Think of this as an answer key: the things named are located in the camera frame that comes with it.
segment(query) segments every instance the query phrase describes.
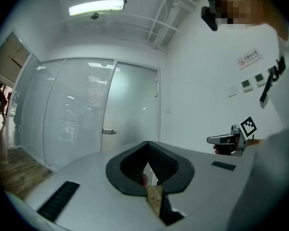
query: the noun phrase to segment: light switch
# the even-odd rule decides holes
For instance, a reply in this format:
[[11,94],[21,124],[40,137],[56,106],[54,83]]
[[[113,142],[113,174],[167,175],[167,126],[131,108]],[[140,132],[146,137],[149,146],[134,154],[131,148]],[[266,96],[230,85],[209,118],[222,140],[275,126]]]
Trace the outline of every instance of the light switch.
[[262,74],[256,75],[256,76],[255,76],[255,79],[256,79],[256,81],[257,81],[257,86],[258,86],[258,87],[266,84],[266,82],[265,82]]
[[228,97],[236,95],[236,86],[231,86],[228,88]]
[[251,86],[250,81],[248,79],[242,82],[242,86],[243,86],[244,92],[252,90],[252,86]]

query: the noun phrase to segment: security camera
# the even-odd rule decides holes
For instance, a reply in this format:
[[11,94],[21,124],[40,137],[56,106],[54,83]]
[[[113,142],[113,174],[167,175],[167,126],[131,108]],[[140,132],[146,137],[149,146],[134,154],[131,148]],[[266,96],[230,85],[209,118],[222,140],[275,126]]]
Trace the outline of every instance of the security camera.
[[90,16],[90,18],[92,20],[96,20],[99,17],[99,13],[98,12],[94,12],[93,15]]

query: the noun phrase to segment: sign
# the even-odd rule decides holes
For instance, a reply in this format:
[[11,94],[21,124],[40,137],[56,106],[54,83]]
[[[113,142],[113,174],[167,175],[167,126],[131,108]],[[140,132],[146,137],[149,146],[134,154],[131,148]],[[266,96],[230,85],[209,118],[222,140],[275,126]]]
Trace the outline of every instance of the sign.
[[237,58],[236,63],[238,64],[240,69],[243,69],[260,59],[262,59],[262,56],[260,55],[259,51],[254,48],[251,51]]

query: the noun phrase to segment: door handle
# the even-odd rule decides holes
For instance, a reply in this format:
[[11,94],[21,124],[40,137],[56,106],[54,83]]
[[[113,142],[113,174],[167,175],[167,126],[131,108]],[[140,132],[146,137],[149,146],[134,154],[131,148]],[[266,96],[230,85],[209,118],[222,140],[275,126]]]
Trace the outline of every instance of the door handle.
[[112,129],[103,129],[103,134],[117,134],[117,132]]

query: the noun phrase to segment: fluorescent light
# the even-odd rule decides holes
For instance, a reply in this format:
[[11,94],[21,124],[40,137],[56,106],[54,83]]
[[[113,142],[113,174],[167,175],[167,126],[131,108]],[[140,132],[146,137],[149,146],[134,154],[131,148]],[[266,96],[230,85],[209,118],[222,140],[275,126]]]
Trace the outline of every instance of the fluorescent light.
[[123,10],[124,3],[125,3],[124,0],[94,1],[70,7],[68,10],[70,15],[76,15],[79,13],[86,13],[99,10]]

